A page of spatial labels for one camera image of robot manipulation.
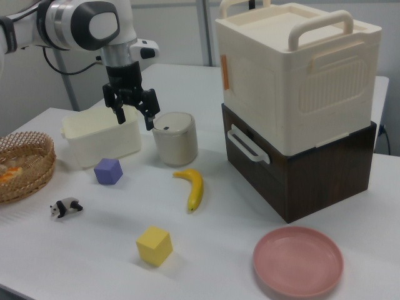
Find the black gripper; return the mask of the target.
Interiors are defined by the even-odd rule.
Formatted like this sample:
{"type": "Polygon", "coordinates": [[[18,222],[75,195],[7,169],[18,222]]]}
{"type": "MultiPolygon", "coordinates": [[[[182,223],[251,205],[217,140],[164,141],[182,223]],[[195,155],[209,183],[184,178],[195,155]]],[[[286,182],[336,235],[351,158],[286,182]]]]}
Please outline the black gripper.
{"type": "Polygon", "coordinates": [[[154,89],[143,90],[141,68],[138,61],[127,66],[111,67],[106,66],[109,82],[102,87],[104,103],[107,108],[111,108],[117,117],[119,124],[126,121],[123,102],[117,95],[120,89],[132,92],[135,98],[139,98],[136,109],[144,116],[147,130],[154,127],[154,118],[160,112],[160,107],[154,89]]]}

